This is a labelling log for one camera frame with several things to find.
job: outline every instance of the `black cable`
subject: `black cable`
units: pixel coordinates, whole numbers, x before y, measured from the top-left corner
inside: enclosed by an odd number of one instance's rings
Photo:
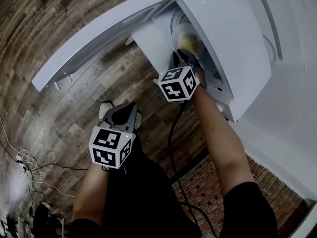
[[[2,148],[6,151],[6,153],[10,156],[10,158],[13,159],[16,163],[18,163],[18,161],[15,160],[15,159],[11,156],[11,154],[9,154],[9,152],[5,149],[5,147],[2,145],[1,141],[0,141],[0,144],[1,144]]]
[[[174,156],[173,156],[173,151],[172,151],[172,135],[173,135],[175,126],[176,126],[176,124],[177,124],[179,118],[181,117],[182,113],[184,112],[184,110],[185,110],[185,108],[186,108],[186,104],[187,104],[187,102],[182,103],[182,105],[181,105],[181,107],[180,107],[180,110],[179,110],[179,112],[178,112],[178,115],[177,115],[177,117],[175,118],[175,120],[174,120],[174,122],[173,122],[173,124],[172,124],[172,127],[171,127],[171,129],[170,129],[169,135],[168,135],[168,151],[169,151],[169,154],[170,154],[170,160],[171,160],[172,167],[173,167],[173,169],[174,169],[175,175],[177,175],[177,169],[176,169],[176,166],[175,166]],[[189,205],[187,196],[186,196],[186,194],[185,194],[185,191],[184,191],[184,189],[183,189],[183,187],[182,187],[182,184],[181,184],[181,182],[180,182],[180,180],[179,180],[178,177],[177,177],[177,182],[178,182],[178,185],[179,185],[179,187],[180,187],[180,190],[181,190],[182,193],[183,193],[185,202]],[[191,208],[190,206],[188,206],[188,208],[189,208],[190,214],[192,215],[192,217],[193,217],[193,219],[194,219],[194,221],[195,221],[195,224],[198,226],[198,222],[197,222],[197,220],[196,220],[196,218],[195,218],[195,215],[194,215],[194,213],[193,213],[192,208]]]
[[[211,232],[212,232],[213,236],[214,236],[215,238],[217,238],[216,232],[214,231],[214,229],[213,229],[213,227],[212,227],[212,224],[211,224],[211,222],[210,222],[208,216],[206,215],[206,213],[204,213],[204,211],[203,211],[202,209],[198,208],[198,207],[195,206],[195,205],[187,204],[187,203],[185,203],[185,202],[180,202],[180,203],[183,204],[183,205],[187,205],[188,207],[192,207],[192,208],[194,208],[195,210],[199,211],[199,212],[203,215],[203,217],[207,220],[207,222],[208,222],[208,224],[209,224],[209,226],[210,226],[210,228],[211,228]]]
[[[32,171],[35,171],[35,170],[38,170],[38,169],[42,169],[42,168],[47,167],[47,166],[49,166],[49,165],[59,166],[59,167],[64,168],[64,169],[72,169],[72,170],[75,170],[75,171],[88,170],[88,169],[76,169],[76,168],[71,168],[71,167],[65,167],[65,166],[62,166],[62,165],[60,165],[60,164],[49,163],[49,164],[46,164],[46,165],[44,165],[44,166],[41,166],[41,167],[39,167],[39,168],[37,168],[37,169],[33,169]]]

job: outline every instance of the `white cable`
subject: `white cable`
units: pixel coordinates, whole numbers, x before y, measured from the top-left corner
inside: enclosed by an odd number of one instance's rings
[[[23,148],[22,150],[19,151],[18,149],[16,149],[15,147],[13,147],[13,146],[10,144],[10,141],[9,141],[9,138],[8,138],[8,134],[6,133],[6,130],[5,130],[4,125],[3,125],[3,123],[2,123],[1,116],[0,116],[0,123],[1,123],[1,126],[2,126],[2,128],[3,128],[4,134],[5,134],[5,137],[6,137],[6,140],[7,140],[8,144],[9,144],[9,146],[10,146],[12,149],[14,149],[14,150],[17,152],[17,154],[21,155],[21,158],[22,158],[22,160],[23,160],[25,166],[26,166],[26,167],[29,169],[29,171],[30,171],[32,177],[29,177],[29,176],[28,176],[28,173],[27,173],[26,176],[27,176],[28,179],[30,179],[30,180],[33,181],[33,182],[44,183],[44,184],[46,184],[46,185],[48,185],[48,186],[50,186],[50,187],[56,189],[59,193],[65,195],[65,196],[75,197],[75,196],[67,195],[67,194],[63,193],[62,191],[60,191],[58,188],[56,188],[56,187],[54,187],[54,186],[48,184],[47,182],[44,182],[44,181],[43,181],[44,171],[42,170],[42,168],[39,167],[39,165],[38,165],[36,159],[33,157],[32,153],[31,153],[28,149],[26,149],[26,148]],[[34,174],[33,172],[34,172],[35,170],[38,170],[38,171],[39,171],[39,174],[37,174],[37,175]],[[33,179],[33,176],[34,176],[34,177],[39,177],[41,181],[34,180],[34,179]]]

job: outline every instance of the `yellow object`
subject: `yellow object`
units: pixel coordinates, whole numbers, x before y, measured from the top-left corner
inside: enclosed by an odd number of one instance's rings
[[[188,34],[180,36],[178,39],[178,46],[180,50],[189,51],[197,57],[199,51],[199,40],[196,35]]]

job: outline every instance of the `person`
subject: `person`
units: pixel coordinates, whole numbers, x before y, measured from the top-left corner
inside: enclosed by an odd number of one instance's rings
[[[200,82],[206,82],[203,71],[197,73]],[[197,87],[191,101],[223,195],[220,238],[277,237],[274,212],[254,181],[240,138],[204,87]],[[202,236],[183,211],[163,169],[142,152],[138,136],[124,168],[105,172],[91,164],[74,201],[68,237],[131,236]]]

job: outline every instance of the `white door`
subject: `white door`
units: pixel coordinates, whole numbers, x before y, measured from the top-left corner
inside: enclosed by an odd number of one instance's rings
[[[107,11],[63,44],[34,77],[33,85],[41,91],[73,74],[98,51],[149,20],[169,1],[128,0]]]

